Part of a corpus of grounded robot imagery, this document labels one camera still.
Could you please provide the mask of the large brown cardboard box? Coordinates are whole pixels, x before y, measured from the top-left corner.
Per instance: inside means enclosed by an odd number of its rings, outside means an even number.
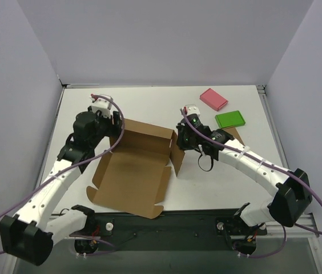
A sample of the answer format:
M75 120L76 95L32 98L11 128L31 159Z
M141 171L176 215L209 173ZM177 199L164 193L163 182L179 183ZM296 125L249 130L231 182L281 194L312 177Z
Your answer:
M100 159L86 190L88 199L105 208L158 217L171 174L178 174L184 158L177 138L170 128L127 119L119 144Z

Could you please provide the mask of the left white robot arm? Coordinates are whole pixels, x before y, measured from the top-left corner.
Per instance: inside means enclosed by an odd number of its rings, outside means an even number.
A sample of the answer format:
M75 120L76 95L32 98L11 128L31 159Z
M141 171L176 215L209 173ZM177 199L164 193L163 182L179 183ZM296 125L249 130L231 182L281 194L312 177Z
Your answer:
M0 237L4 253L36 266L49 257L53 246L73 233L88 235L98 229L94 210L74 205L64 215L51 220L53 210L79 178L90 162L95 149L104 137L120 141L123 115L103 110L79 113L73 132L67 137L54 165L43 182L13 216L0 220Z

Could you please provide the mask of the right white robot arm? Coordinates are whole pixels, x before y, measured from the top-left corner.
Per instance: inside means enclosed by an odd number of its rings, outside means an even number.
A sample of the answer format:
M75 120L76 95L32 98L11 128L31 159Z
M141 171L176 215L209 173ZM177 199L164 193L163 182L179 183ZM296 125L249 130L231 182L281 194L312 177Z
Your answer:
M293 227L312 201L307 190L308 176L301 169L292 172L273 165L252 152L230 133L211 131L196 114L188 115L176 126L177 145L183 151L193 150L209 156L242 172L262 186L270 198L261 204L244 204L236 213L237 219L249 227L276 221Z

